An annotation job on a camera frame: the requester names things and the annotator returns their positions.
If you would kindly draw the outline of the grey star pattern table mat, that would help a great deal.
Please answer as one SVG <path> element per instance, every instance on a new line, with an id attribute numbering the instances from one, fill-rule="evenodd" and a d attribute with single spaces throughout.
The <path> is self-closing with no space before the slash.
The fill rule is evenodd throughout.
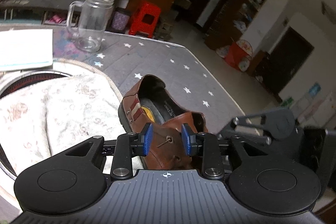
<path id="1" fill-rule="evenodd" d="M 206 67 L 185 47 L 119 34 L 106 34 L 99 53 L 78 50 L 61 27 L 53 29 L 54 63 L 102 72 L 122 97 L 144 75 L 163 80 L 183 107 L 201 112 L 207 128 L 218 132 L 243 111 Z"/>

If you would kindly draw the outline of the brown leather shoe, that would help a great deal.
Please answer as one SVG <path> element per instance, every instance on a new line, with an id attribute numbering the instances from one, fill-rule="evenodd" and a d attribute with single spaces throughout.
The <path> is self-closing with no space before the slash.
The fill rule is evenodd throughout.
<path id="1" fill-rule="evenodd" d="M 143 167 L 151 170 L 193 169 L 191 157 L 185 154 L 181 129 L 187 123 L 194 133 L 206 132 L 203 113 L 187 110 L 177 104 L 157 76 L 145 75 L 123 97 L 118 108 L 120 122 L 126 132 L 139 133 L 146 123 L 153 124 L 149 154 L 140 157 Z M 181 144 L 180 162 L 161 162 L 155 146 L 172 136 Z"/>

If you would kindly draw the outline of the white notebook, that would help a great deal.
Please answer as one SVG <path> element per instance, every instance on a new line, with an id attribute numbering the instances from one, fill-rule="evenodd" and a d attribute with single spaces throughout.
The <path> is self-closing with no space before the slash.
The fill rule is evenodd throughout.
<path id="1" fill-rule="evenodd" d="M 49 67 L 53 64 L 53 30 L 30 29 L 1 32 L 2 72 Z"/>

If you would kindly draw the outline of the white towel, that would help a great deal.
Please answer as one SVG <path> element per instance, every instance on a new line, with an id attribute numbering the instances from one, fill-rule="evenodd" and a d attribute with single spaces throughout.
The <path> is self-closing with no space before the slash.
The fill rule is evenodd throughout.
<path id="1" fill-rule="evenodd" d="M 101 75 L 47 80 L 1 99 L 1 146 L 16 174 L 92 136 L 125 131 L 119 100 Z"/>

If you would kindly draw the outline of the black tv console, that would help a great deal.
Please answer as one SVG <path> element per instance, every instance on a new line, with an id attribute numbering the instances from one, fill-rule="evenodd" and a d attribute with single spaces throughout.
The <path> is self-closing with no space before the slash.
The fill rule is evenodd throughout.
<path id="1" fill-rule="evenodd" d="M 69 6 L 77 0 L 1 0 L 1 23 L 66 24 Z"/>

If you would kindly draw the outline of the clear glass mason jar mug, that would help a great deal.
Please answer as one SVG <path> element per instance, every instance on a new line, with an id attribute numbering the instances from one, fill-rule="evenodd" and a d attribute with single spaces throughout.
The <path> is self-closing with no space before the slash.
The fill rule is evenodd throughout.
<path id="1" fill-rule="evenodd" d="M 69 5 L 66 28 L 75 47 L 84 52 L 99 51 L 106 26 L 112 15 L 114 0 L 74 1 Z M 71 27 L 75 7 L 81 9 L 78 27 Z"/>

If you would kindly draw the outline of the purple patterned bin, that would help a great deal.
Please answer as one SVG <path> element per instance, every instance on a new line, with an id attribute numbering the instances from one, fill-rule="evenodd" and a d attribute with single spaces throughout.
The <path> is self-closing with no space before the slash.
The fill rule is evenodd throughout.
<path id="1" fill-rule="evenodd" d="M 110 29 L 112 32 L 124 34 L 130 19 L 130 13 L 125 10 L 116 10 L 112 19 Z"/>

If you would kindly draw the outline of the red plastic stool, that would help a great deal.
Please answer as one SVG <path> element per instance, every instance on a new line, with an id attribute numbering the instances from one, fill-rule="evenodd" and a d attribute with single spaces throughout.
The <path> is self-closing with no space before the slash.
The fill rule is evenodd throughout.
<path id="1" fill-rule="evenodd" d="M 161 8 L 148 2 L 140 1 L 138 7 L 130 18 L 129 34 L 137 33 L 146 34 L 148 38 L 152 38 L 157 22 L 161 14 Z"/>

